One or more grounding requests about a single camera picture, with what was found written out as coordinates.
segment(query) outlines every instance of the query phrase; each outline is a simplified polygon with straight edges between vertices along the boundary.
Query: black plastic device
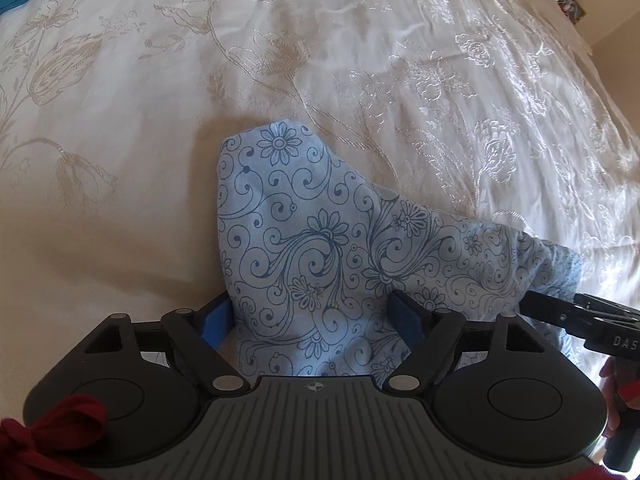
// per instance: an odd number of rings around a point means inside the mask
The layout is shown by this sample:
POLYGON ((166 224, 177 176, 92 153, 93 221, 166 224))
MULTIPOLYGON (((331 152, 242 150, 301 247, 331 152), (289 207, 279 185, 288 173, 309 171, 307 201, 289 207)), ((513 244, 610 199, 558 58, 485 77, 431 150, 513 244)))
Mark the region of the black plastic device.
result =
MULTIPOLYGON (((640 361, 640 312, 589 294, 576 294, 573 303, 528 292, 520 313, 562 327, 584 339, 584 347, 603 354, 640 361)), ((620 427, 607 441, 603 462, 628 472, 640 449, 640 411, 618 399, 620 427)))
POLYGON ((470 322, 396 291, 388 317, 412 353, 381 388, 367 376, 252 388, 213 348, 230 310, 224 294, 159 322, 113 314, 34 387, 25 421, 73 393, 103 402, 105 438, 70 457, 106 480, 560 480, 593 465, 603 397, 519 316, 470 322), (469 351, 488 356, 456 370, 469 351))

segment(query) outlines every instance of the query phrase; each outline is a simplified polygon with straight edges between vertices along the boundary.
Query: circular pad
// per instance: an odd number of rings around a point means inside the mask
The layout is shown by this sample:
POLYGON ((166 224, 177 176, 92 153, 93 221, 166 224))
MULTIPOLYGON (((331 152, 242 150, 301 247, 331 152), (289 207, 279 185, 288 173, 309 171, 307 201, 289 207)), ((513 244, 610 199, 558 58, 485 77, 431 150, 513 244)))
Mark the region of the circular pad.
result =
POLYGON ((109 415, 109 420, 117 420, 135 412, 145 393, 136 383, 124 379, 98 379, 80 386, 75 394, 84 394, 99 400, 109 415))
POLYGON ((489 460, 543 465, 585 453, 607 410, 591 381, 557 352, 489 352, 437 387, 432 409, 452 440, 489 460))
POLYGON ((562 406, 551 384, 537 379, 505 379, 489 389, 489 403, 497 412, 517 420, 542 420, 562 406))

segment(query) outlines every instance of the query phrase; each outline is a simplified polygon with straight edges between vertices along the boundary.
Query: logo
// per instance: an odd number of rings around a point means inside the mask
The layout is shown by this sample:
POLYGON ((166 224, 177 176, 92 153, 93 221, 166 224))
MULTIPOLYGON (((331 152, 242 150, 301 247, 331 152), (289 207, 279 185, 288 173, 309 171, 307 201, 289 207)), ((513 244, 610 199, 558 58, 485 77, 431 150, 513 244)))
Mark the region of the logo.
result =
POLYGON ((613 346, 619 346, 620 348, 629 348, 630 350, 635 350, 636 348, 638 348, 638 340, 633 339, 629 346, 629 339, 622 339, 619 335, 617 335, 613 339, 613 346))
POLYGON ((306 387, 309 388, 313 393, 317 393, 324 388, 324 384, 314 381, 312 383, 309 383, 306 387))

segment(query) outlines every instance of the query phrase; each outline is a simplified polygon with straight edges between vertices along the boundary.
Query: floral print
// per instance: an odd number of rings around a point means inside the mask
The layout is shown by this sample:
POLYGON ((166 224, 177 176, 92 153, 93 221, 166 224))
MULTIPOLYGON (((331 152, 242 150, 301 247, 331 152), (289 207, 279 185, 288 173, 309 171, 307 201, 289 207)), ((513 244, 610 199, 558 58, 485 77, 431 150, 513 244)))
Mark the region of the floral print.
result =
POLYGON ((231 269, 231 258, 226 257, 226 251, 222 251, 220 253, 220 262, 222 263, 222 270, 225 274, 226 288, 230 288, 231 276, 233 275, 234 272, 231 269))
POLYGON ((322 339, 322 336, 315 330, 308 338, 298 343, 298 349, 305 351, 305 357, 319 359, 323 352, 329 351, 329 345, 322 339))
POLYGON ((482 251, 482 244, 480 243, 480 240, 478 240, 477 234, 470 233, 469 235, 463 237, 462 241, 465 243, 465 249, 472 256, 476 256, 482 251))
POLYGON ((304 276, 294 278, 289 285, 291 299, 300 304, 300 308, 307 308, 309 312, 320 308, 320 298, 322 298, 322 287, 310 285, 304 276))
POLYGON ((409 238, 420 235, 427 227, 427 210, 408 200, 402 200, 400 204, 400 214, 393 216, 391 224, 396 231, 403 229, 409 238))
POLYGON ((420 303, 426 310, 430 312, 436 310, 438 307, 446 307, 444 294, 441 293, 436 287, 431 289, 424 288, 422 292, 418 292, 414 295, 415 301, 420 303))
POLYGON ((388 375, 396 369, 396 359, 393 354, 385 353, 380 362, 371 365, 372 375, 377 384, 382 384, 388 375))
POLYGON ((289 121, 223 143, 218 231, 248 378, 372 374, 380 384, 409 352, 385 315, 393 290, 490 320, 527 289, 572 294, 579 274, 565 248, 370 183, 289 121), (285 144, 297 139, 294 158, 285 144))
POLYGON ((302 140, 296 137, 296 131, 288 128, 287 123, 270 124, 268 130, 261 130, 262 140, 258 141, 258 146, 262 148, 260 156, 268 158, 271 165, 278 162, 287 165, 290 157, 298 156, 298 148, 302 140))
POLYGON ((309 216, 306 219, 306 224, 313 232, 321 234, 330 242, 334 242, 338 245, 345 245, 349 242, 349 239, 344 235, 348 229, 348 225, 344 222, 340 222, 340 215, 337 211, 327 213, 326 209, 322 208, 318 212, 318 217, 309 216))
POLYGON ((375 269, 364 269, 362 275, 367 278, 365 288, 373 290, 376 298, 388 296, 394 290, 404 290, 404 284, 389 276, 386 272, 375 269))

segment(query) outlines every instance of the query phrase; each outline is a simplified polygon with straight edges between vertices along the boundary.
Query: hand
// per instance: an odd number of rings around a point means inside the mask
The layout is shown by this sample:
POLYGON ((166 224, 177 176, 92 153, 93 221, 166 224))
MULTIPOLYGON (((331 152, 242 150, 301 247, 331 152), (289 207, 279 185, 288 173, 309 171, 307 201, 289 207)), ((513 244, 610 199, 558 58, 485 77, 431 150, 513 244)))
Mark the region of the hand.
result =
MULTIPOLYGON (((620 357, 609 357, 600 370, 600 377, 604 378, 602 395, 607 403, 607 427, 603 436, 611 438, 620 425, 620 412, 616 402, 618 390, 623 386, 638 380, 640 377, 640 362, 628 361, 620 357)), ((640 410, 640 396, 627 399, 626 405, 633 410, 640 410)))

